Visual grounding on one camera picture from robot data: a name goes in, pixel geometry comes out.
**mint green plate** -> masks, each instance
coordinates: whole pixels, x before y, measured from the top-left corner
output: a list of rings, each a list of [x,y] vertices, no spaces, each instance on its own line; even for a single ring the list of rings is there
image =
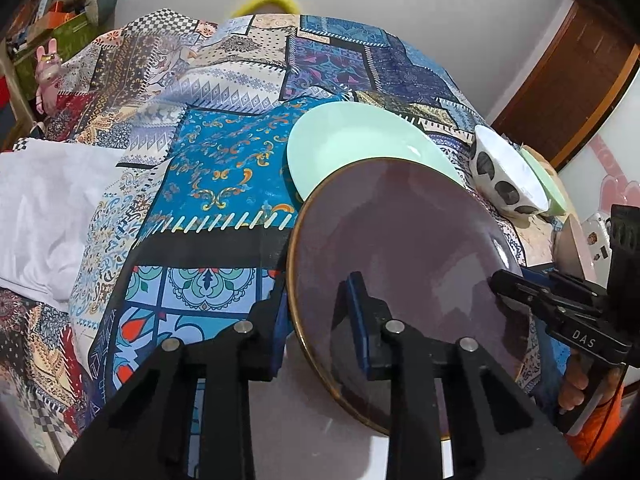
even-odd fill
[[[531,155],[527,150],[520,150],[520,155],[529,164],[529,167],[536,174],[536,177],[545,190],[546,197],[549,199],[549,210],[544,213],[545,216],[560,216],[566,214],[566,200],[560,191],[558,185],[551,176],[546,172],[545,168]]]
[[[303,200],[335,170],[388,156],[419,162],[462,186],[456,168],[421,130],[382,108],[349,101],[312,108],[287,141],[289,171]]]

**cardboard box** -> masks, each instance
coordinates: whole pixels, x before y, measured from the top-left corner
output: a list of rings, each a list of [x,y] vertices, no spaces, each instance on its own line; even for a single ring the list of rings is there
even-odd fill
[[[59,27],[65,22],[68,22],[75,17],[74,12],[53,12],[50,10],[44,16],[42,16],[37,22],[33,23],[29,27],[29,33],[27,34],[27,43],[35,40],[45,30],[54,29]]]

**checkered pattern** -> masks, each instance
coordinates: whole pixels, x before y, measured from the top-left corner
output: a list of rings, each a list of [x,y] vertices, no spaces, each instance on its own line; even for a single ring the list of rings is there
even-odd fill
[[[171,9],[160,9],[142,18],[133,20],[122,29],[123,36],[133,34],[188,34],[193,32],[198,20],[189,18]]]
[[[62,419],[61,413],[47,406],[46,403],[40,400],[32,388],[24,386],[22,380],[13,370],[11,375],[15,383],[18,399],[20,403],[29,410],[33,417],[33,423],[36,426],[42,428],[42,431],[46,431],[47,433],[64,433],[73,439],[76,438],[71,428],[69,428]]]
[[[27,142],[29,142],[29,137],[23,137],[21,139],[18,139],[17,142],[14,144],[14,152],[19,152],[20,150],[26,150]]]

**wooden door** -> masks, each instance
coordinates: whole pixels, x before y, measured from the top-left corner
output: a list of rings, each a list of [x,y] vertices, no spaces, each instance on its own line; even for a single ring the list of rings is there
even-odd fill
[[[639,49],[602,10],[576,0],[496,131],[558,168],[594,133],[634,71]]]

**pink rabbit figurine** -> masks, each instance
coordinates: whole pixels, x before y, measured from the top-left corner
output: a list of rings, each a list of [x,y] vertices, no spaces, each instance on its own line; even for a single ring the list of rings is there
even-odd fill
[[[56,101],[58,100],[58,88],[56,82],[60,78],[62,59],[56,49],[58,45],[55,38],[49,40],[49,53],[45,54],[44,47],[36,49],[35,78],[38,83],[36,91],[36,110],[38,113],[46,113],[48,116],[56,114]]]

